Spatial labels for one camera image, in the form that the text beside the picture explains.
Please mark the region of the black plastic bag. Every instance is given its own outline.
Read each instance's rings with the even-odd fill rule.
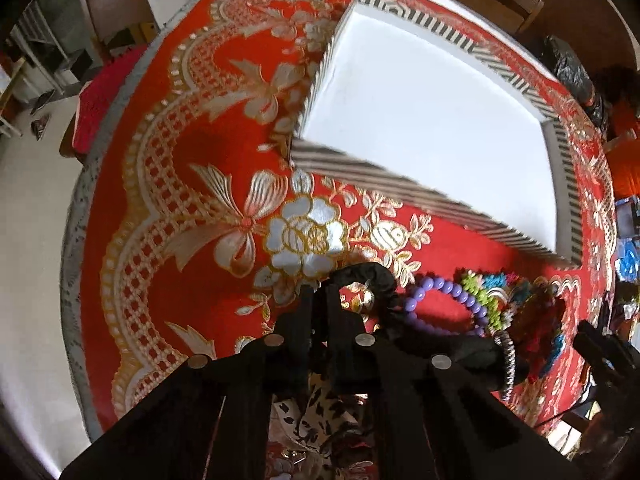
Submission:
[[[537,57],[580,103],[593,125],[606,133],[609,126],[606,102],[569,44],[556,36],[547,36]]]

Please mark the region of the red tablecloth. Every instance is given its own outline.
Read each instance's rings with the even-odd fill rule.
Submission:
[[[399,0],[490,49],[567,127],[583,210],[582,268],[554,269],[415,207],[287,167],[282,155],[310,75],[350,1],[201,0],[142,76],[95,189],[86,186],[86,367],[72,365],[88,378],[83,401],[103,428],[187,356],[239,351],[295,305],[300,283],[360,258],[384,263],[401,286],[415,273],[449,277],[461,267],[556,282],[568,305],[569,342],[578,320],[596,316],[612,250],[610,177],[598,136],[562,86],[449,10]],[[352,289],[344,291],[346,306],[369,315],[367,292]],[[468,323],[465,309],[443,295],[418,309],[445,328]],[[534,423],[567,408],[580,393],[581,368],[566,348],[545,380],[516,389],[513,409]]]

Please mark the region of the white flower pattern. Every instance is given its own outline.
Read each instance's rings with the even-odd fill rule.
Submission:
[[[305,23],[306,48],[309,52],[318,52],[324,49],[331,39],[337,22],[320,18],[314,22]]]
[[[255,276],[258,288],[273,287],[276,303],[292,300],[302,283],[315,285],[335,269],[336,259],[346,250],[346,226],[340,209],[324,197],[299,195],[271,218],[264,249],[270,265]]]

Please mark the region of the round table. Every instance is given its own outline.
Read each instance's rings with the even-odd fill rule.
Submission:
[[[593,76],[614,65],[636,68],[628,31],[607,0],[542,0],[545,6],[518,37],[527,44],[554,34],[569,43]]]
[[[397,0],[463,30],[552,103],[579,181],[583,266],[557,270],[374,190],[288,167],[294,120],[350,1],[200,0],[127,79],[80,177],[63,249],[65,341],[92,438],[188,356],[238,352],[295,307],[302,283],[350,262],[379,261],[399,286],[460,268],[554,282],[569,340],[596,317],[614,239],[598,136],[562,86],[452,2]],[[444,295],[423,301],[420,316],[451,330],[468,323],[461,305],[435,296]],[[362,286],[342,300],[370,316]],[[511,407],[530,424],[567,408],[581,369],[565,348]]]

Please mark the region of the metal screw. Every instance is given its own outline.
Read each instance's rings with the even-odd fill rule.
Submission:
[[[264,344],[271,347],[280,346],[284,343],[284,338],[280,334],[269,334],[264,338]]]
[[[189,357],[187,365],[189,368],[197,370],[198,368],[204,368],[209,363],[209,358],[204,354],[196,354]]]
[[[372,346],[376,342],[376,338],[371,334],[358,334],[356,336],[356,344],[359,346]]]
[[[451,368],[451,359],[444,354],[438,354],[431,358],[431,364],[438,370],[449,370]]]

